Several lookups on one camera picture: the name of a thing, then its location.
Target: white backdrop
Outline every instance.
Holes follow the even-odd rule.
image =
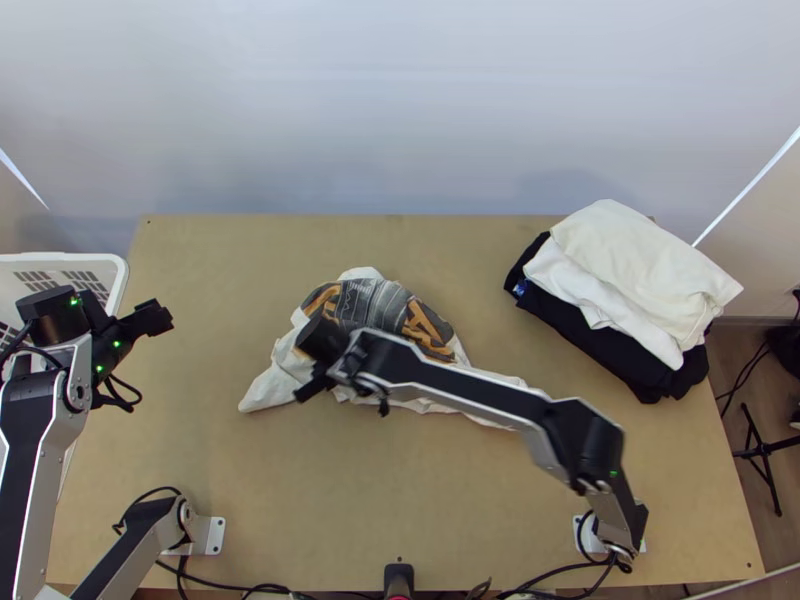
[[[800,117],[796,0],[5,0],[0,147],[78,247],[144,212],[565,213],[692,241]]]

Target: floor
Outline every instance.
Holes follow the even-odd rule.
[[[750,360],[763,338],[763,328],[741,325],[717,325],[708,338],[711,363],[711,384],[717,394],[727,391],[742,366]],[[744,447],[747,427],[738,410],[741,401],[747,402],[765,441],[777,441],[796,432],[788,426],[788,418],[800,401],[800,381],[789,375],[772,357],[762,360],[747,384],[736,394],[734,403],[725,417],[725,429],[731,447]],[[767,571],[773,571],[794,562],[800,562],[800,504],[793,502],[795,490],[800,489],[800,446],[774,454],[771,463],[782,499],[784,516],[778,518],[772,510],[769,490],[753,468],[743,460],[737,461],[750,516],[758,537],[761,555]],[[592,596],[594,600],[678,600],[687,595],[701,594],[725,585],[690,584],[684,586],[659,586],[642,588],[601,588]],[[723,600],[788,600],[797,598],[800,589],[800,569],[776,576],[738,590],[716,596]],[[572,595],[576,591],[563,591]],[[231,592],[190,591],[189,596],[202,596],[204,600],[238,598]],[[324,594],[324,600],[355,600],[349,594]],[[460,593],[426,593],[421,600],[460,600]],[[140,590],[137,600],[174,600],[172,590]]]

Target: tripod stand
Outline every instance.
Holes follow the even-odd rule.
[[[747,404],[742,402],[741,408],[748,424],[747,441],[745,441],[744,444],[745,449],[734,452],[733,456],[734,458],[744,458],[748,460],[751,465],[753,465],[753,468],[756,470],[756,472],[761,475],[761,478],[766,482],[767,486],[769,486],[770,494],[772,494],[772,504],[775,507],[775,514],[779,517],[782,517],[783,511],[781,510],[781,503],[778,499],[778,490],[775,489],[775,478],[772,476],[772,469],[769,465],[769,456],[778,450],[784,450],[785,448],[791,448],[792,446],[800,445],[800,435],[795,435],[779,442],[765,444],[764,440],[761,439],[761,435],[758,432],[755,421],[753,421],[752,415],[750,415]],[[753,439],[755,439],[756,443],[751,447],[750,442],[753,441]],[[753,461],[753,459],[757,457],[761,457],[761,461],[764,465],[763,469]]]

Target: fabric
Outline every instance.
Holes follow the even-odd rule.
[[[372,267],[358,267],[342,273],[336,281],[313,290],[291,316],[292,330],[275,342],[269,368],[256,377],[239,411],[249,413],[280,406],[294,401],[294,391],[311,381],[314,363],[295,348],[300,330],[318,312],[343,330],[375,327],[413,340],[427,356],[472,373],[528,387],[519,377],[508,377],[476,369],[450,324],[430,307],[396,281],[386,280]],[[352,389],[337,386],[333,394],[339,402],[379,405],[376,396],[358,396]],[[427,398],[408,402],[389,400],[392,406],[411,409],[417,413],[456,413],[458,411],[436,404]],[[491,421],[466,415],[476,423],[500,427]]]
[[[542,233],[511,268],[504,289],[517,306],[553,327],[566,340],[624,381],[640,402],[653,404],[661,398],[683,398],[708,374],[704,345],[683,354],[683,366],[673,371],[632,337],[608,327],[591,329],[580,309],[546,292],[525,277],[523,267],[550,237]]]
[[[741,291],[700,251],[614,200],[599,200],[551,230],[568,257],[614,286],[681,350],[703,342],[703,332]]]
[[[613,286],[597,279],[548,239],[522,268],[540,288],[577,306],[592,329],[611,327],[628,334],[670,369],[683,365],[683,353],[670,334]]]

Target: wooden tabletop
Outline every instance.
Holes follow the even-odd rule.
[[[318,284],[371,265],[455,327],[475,366],[580,396],[626,430],[624,465],[650,509],[647,553],[607,585],[743,579],[764,568],[708,382],[640,404],[628,388],[502,289],[554,217],[153,216],[131,249],[121,314],[156,297],[175,330],[118,369],[144,401],[92,413],[56,518],[48,579],[78,582],[140,493],[174,485],[227,518],[217,557],[189,571],[252,585],[377,590],[384,564],[419,589],[508,588],[579,562],[570,519],[585,501],[536,468],[514,433],[320,395],[243,415],[289,315]],[[590,585],[596,569],[560,586]],[[154,568],[145,585],[173,587]]]

